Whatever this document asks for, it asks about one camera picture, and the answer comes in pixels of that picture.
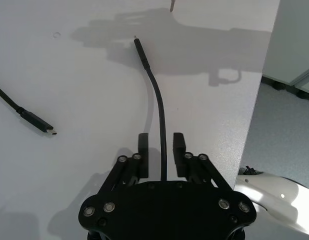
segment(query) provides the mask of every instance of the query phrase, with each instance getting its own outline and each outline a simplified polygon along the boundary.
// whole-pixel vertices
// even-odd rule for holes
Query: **gray carpet floor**
[[[261,84],[241,166],[293,179],[309,188],[309,101]],[[247,240],[309,240],[258,216]]]

